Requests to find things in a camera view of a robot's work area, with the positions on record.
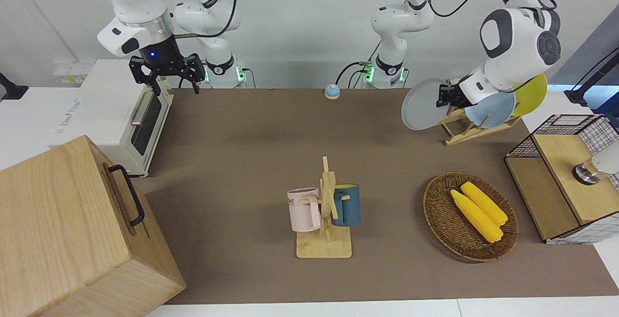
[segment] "oven door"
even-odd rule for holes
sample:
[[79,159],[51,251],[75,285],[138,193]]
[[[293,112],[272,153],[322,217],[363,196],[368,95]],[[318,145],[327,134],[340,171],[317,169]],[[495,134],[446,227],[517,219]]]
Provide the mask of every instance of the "oven door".
[[141,161],[144,174],[148,170],[153,150],[159,140],[163,122],[168,114],[169,104],[163,95],[155,96],[151,90],[142,94],[137,110],[131,119],[133,133],[127,149],[136,161]]

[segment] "brown tabletop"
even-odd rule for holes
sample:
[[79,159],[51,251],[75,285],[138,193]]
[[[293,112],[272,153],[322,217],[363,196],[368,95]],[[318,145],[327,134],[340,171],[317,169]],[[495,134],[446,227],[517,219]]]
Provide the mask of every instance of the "brown tabletop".
[[[150,177],[135,184],[187,282],[170,303],[617,295],[593,246],[546,245],[503,161],[522,123],[445,147],[440,127],[407,129],[407,90],[179,90]],[[360,184],[351,259],[297,259],[286,191],[318,187],[321,156]],[[422,196],[447,171],[476,174],[513,205],[520,239],[505,258],[457,260],[425,224]]]

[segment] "white toaster oven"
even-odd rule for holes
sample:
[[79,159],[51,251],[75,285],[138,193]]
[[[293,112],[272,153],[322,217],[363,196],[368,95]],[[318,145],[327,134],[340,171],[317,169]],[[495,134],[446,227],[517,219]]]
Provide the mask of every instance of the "white toaster oven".
[[113,163],[146,176],[173,99],[168,82],[158,82],[162,91],[155,96],[135,83],[128,61],[97,61],[47,145],[86,134]]

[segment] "wire basket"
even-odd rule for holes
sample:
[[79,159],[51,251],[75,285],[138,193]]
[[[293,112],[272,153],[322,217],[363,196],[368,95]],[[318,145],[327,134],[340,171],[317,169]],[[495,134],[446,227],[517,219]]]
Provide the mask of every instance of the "wire basket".
[[[451,198],[450,190],[465,182],[477,185],[508,216],[501,226],[503,237],[489,243],[471,225]],[[456,255],[475,262],[487,262],[506,256],[518,241],[518,220],[511,205],[489,182],[463,172],[448,172],[434,178],[424,192],[424,214],[436,238]]]

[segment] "mug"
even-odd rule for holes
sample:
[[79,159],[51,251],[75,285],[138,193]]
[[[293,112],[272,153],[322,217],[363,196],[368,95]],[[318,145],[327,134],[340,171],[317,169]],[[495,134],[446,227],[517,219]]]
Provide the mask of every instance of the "mug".
[[359,185],[338,184],[333,193],[338,210],[338,219],[331,216],[331,224],[336,226],[356,226],[361,222],[361,200]]
[[305,187],[287,192],[290,224],[294,232],[320,229],[323,222],[318,208],[318,187]]

